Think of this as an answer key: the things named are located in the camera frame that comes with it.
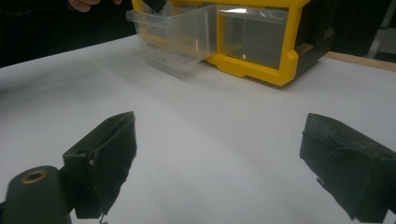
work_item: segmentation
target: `transparent plastic container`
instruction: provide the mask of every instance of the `transparent plastic container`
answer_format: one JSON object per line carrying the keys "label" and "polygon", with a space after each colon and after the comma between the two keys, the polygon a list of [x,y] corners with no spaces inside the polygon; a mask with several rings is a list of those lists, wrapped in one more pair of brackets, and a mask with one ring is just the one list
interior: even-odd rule
{"label": "transparent plastic container", "polygon": [[219,5],[222,53],[279,69],[288,9]]}
{"label": "transparent plastic container", "polygon": [[134,22],[145,56],[157,68],[184,70],[217,50],[216,5],[188,8],[168,3],[160,13],[144,6],[128,11],[126,18]]}

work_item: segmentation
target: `white table surface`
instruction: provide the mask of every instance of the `white table surface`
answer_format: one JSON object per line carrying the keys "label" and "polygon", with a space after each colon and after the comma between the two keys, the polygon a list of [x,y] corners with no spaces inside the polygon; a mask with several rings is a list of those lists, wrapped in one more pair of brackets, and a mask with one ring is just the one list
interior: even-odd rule
{"label": "white table surface", "polygon": [[131,36],[0,69],[1,201],[12,177],[61,168],[86,133],[133,110],[137,157],[110,224],[359,223],[299,158],[302,130],[318,113],[395,149],[395,73],[322,58],[274,88],[206,63],[170,76],[140,54]]}

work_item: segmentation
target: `person's hand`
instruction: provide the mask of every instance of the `person's hand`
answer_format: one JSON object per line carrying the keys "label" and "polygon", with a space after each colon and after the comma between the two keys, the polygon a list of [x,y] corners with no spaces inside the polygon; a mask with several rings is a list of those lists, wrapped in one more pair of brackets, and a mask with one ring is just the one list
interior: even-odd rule
{"label": "person's hand", "polygon": [[[80,12],[87,12],[92,5],[97,5],[101,0],[68,0],[69,4]],[[122,0],[113,0],[116,5],[121,4]]]}

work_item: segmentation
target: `robotic arm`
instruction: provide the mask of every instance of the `robotic arm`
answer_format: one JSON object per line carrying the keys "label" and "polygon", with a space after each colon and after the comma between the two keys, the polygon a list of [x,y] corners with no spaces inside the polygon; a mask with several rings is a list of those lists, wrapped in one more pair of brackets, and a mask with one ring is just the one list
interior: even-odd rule
{"label": "robotic arm", "polygon": [[347,212],[360,222],[382,223],[396,214],[396,153],[344,123],[309,114],[300,157]]}
{"label": "robotic arm", "polygon": [[64,153],[64,167],[40,166],[15,176],[0,205],[0,224],[70,224],[106,215],[136,155],[134,113],[106,119]]}

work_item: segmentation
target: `screw hole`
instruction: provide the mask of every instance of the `screw hole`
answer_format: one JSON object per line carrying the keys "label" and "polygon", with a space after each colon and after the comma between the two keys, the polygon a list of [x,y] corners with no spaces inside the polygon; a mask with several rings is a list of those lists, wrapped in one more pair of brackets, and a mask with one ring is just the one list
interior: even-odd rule
{"label": "screw hole", "polygon": [[22,184],[33,184],[47,176],[47,172],[45,171],[33,171],[32,173],[24,176],[21,180]]}

